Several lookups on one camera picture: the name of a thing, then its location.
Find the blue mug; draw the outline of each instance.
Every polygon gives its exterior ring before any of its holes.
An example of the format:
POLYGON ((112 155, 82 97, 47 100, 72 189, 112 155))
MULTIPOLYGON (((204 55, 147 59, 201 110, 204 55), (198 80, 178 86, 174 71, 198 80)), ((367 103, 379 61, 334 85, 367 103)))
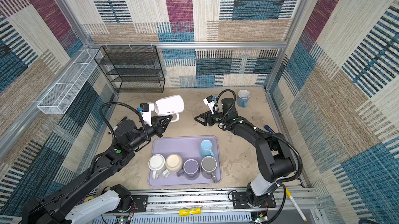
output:
POLYGON ((215 157, 213 153, 212 142, 210 140, 205 139, 201 142, 201 145, 199 146, 199 154, 201 157, 215 157))
POLYGON ((247 90, 239 90, 238 91, 238 106, 247 107, 247 102, 251 97, 251 93, 247 90))

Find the wire mesh shelf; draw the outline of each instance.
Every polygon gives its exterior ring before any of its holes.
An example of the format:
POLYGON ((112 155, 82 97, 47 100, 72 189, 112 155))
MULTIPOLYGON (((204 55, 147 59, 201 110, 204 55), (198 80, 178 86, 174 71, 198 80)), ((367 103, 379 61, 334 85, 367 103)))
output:
POLYGON ((95 61, 117 92, 163 92, 165 76, 156 47, 102 46, 95 61))
POLYGON ((65 114, 95 69, 98 49, 85 49, 37 105, 44 114, 65 114))

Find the white wire basket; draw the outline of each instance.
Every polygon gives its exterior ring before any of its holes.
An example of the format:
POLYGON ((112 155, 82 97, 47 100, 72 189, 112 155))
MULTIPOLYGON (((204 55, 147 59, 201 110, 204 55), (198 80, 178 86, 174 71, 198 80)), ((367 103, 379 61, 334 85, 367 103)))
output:
POLYGON ((65 114, 96 68, 94 57, 97 53, 102 57, 98 49, 85 49, 47 92, 37 108, 44 114, 65 114))

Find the gray mug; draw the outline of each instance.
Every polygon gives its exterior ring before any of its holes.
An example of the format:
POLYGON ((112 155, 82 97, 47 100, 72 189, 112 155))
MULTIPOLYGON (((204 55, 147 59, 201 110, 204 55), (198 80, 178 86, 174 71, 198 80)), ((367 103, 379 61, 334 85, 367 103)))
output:
POLYGON ((183 168, 177 172, 177 176, 186 177, 188 180, 195 180, 200 175, 200 168, 198 162, 194 159, 188 159, 185 161, 183 168))
POLYGON ((201 161, 201 174, 207 179, 212 179, 213 182, 217 182, 216 178, 216 167, 217 162, 214 157, 204 157, 201 161))

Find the mug handle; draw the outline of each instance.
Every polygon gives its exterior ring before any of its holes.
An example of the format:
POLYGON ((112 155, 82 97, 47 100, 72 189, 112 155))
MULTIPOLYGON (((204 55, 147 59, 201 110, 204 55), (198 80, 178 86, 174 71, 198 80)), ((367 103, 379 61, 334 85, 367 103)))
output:
POLYGON ((217 183, 217 178, 216 178, 215 172, 212 172, 211 176, 212 176, 213 182, 214 182, 214 183, 217 183))
POLYGON ((178 121, 179 120, 179 113, 176 113, 176 119, 175 120, 172 120, 171 122, 176 122, 176 121, 178 121))
POLYGON ((163 176, 164 178, 167 178, 169 175, 170 175, 170 172, 169 172, 169 170, 167 170, 167 169, 165 169, 165 170, 162 172, 162 176, 163 176))
POLYGON ((158 179, 158 174, 156 173, 156 171, 152 171, 152 179, 158 179))
POLYGON ((181 177, 182 175, 184 175, 184 169, 179 170, 176 175, 178 177, 181 177))

